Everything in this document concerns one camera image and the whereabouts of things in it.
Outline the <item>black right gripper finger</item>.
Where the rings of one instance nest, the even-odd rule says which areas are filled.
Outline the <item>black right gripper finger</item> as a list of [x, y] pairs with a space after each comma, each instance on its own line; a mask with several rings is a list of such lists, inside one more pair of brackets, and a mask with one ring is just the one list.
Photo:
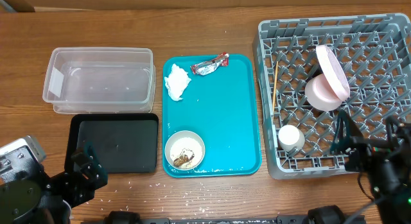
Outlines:
[[395, 116], [389, 116], [385, 120], [386, 133], [388, 142], [396, 142], [399, 139], [398, 130], [400, 130], [401, 121]]
[[362, 140], [363, 134], [345, 110], [339, 110], [337, 129], [331, 144], [332, 154], [346, 154], [357, 148], [357, 140]]

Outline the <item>pink bowl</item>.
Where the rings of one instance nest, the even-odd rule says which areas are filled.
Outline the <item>pink bowl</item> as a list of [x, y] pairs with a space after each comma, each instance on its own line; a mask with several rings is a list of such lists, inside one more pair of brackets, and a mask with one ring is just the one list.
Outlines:
[[311, 79], [306, 84], [304, 92], [308, 103], [317, 110], [328, 112], [342, 104], [342, 100], [334, 93], [324, 74]]

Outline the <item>beige cup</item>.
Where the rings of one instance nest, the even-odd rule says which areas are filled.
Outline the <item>beige cup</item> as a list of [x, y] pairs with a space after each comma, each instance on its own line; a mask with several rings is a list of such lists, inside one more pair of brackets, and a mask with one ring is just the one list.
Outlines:
[[305, 143], [305, 137], [301, 130], [293, 125], [282, 126], [277, 135], [280, 147], [287, 151], [299, 151]]

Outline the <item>white round plate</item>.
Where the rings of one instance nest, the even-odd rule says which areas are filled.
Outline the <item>white round plate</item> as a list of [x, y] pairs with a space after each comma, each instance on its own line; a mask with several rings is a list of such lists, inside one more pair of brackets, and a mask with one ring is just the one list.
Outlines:
[[315, 47], [322, 72], [337, 97], [345, 101], [350, 96], [350, 87], [338, 58], [326, 45]]

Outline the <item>wooden chopstick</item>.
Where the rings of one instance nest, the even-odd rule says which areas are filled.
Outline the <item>wooden chopstick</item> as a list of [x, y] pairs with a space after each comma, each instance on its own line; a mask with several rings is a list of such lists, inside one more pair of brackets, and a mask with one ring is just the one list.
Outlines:
[[273, 113], [275, 113], [275, 103], [277, 99], [277, 76], [278, 76], [278, 67], [279, 67], [279, 62], [277, 61], [275, 63], [275, 69], [274, 69], [274, 86], [273, 86], [273, 95], [272, 95], [272, 108], [273, 108]]

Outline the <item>grey bowl with food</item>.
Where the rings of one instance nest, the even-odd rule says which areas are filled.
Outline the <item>grey bowl with food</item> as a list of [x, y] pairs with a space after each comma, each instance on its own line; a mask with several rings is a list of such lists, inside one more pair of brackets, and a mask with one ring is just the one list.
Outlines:
[[202, 138], [195, 132], [183, 130], [166, 141], [164, 155], [172, 169], [189, 171], [197, 168], [206, 153]]

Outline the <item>white napkin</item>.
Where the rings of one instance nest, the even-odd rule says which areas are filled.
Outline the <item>white napkin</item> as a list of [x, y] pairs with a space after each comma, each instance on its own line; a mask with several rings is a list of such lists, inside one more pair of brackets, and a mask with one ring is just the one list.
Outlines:
[[188, 73], [176, 64], [171, 66], [171, 73], [164, 77], [168, 95], [173, 101], [182, 100], [182, 94], [191, 82]]

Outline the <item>red silver snack wrapper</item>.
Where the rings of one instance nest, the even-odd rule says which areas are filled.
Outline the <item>red silver snack wrapper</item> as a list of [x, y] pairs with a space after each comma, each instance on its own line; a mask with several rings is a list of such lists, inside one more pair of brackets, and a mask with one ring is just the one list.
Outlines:
[[229, 57], [230, 54], [223, 52], [211, 60], [192, 65], [191, 71], [193, 74], [200, 76], [211, 74], [219, 67], [227, 67], [229, 65]]

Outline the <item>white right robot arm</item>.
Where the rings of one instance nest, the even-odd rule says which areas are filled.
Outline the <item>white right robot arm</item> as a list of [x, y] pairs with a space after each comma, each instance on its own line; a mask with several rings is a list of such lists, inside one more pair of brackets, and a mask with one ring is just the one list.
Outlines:
[[358, 223], [357, 217], [372, 205], [377, 206], [383, 223], [410, 223], [410, 123], [389, 116], [385, 129], [385, 140], [368, 139], [347, 112], [338, 113], [331, 152], [348, 155], [345, 170], [358, 173], [362, 191], [361, 177], [367, 175], [370, 202], [351, 215], [336, 205], [311, 209], [303, 223]]

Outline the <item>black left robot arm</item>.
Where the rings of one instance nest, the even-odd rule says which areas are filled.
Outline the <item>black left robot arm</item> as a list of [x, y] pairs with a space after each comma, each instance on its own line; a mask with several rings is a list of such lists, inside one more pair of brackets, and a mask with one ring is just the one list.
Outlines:
[[53, 177], [44, 170], [45, 158], [29, 135], [1, 147], [1, 223], [69, 223], [72, 208], [107, 185], [91, 144], [75, 150], [69, 168]]

